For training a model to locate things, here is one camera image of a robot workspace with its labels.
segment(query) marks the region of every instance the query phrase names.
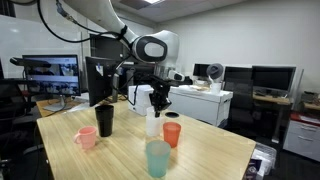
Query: window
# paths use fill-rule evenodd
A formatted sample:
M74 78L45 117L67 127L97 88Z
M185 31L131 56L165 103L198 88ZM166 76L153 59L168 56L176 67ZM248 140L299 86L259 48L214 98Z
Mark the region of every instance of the window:
M0 0L0 15L16 17L13 4L7 0Z

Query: pink cup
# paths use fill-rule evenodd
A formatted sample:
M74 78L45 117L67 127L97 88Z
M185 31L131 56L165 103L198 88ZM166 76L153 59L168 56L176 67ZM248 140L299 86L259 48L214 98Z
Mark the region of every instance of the pink cup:
M73 141L82 145L82 149L89 149L96 143L97 128L87 126L79 129L78 133L73 137Z

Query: orange cup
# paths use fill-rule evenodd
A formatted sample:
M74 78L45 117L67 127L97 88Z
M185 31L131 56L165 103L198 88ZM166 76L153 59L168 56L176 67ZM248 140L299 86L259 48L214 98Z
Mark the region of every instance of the orange cup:
M174 148L178 144L181 126L175 122L166 122L163 124L164 141Z
M94 126L86 126L79 129L78 133L73 137L76 144L81 144L82 149L89 149L96 143L97 128Z

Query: ceiling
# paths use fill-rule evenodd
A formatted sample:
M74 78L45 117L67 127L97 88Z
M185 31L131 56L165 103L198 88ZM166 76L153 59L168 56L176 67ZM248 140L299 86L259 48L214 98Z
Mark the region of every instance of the ceiling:
M143 0L111 0L113 6L118 9L136 14L154 22L163 22L246 0L164 0L152 5L138 1Z

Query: black cup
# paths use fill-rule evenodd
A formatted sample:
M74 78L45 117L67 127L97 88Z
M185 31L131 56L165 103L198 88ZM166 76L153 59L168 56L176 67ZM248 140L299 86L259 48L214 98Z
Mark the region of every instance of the black cup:
M108 137L112 134L113 112L111 105L101 105L95 108L99 134Z

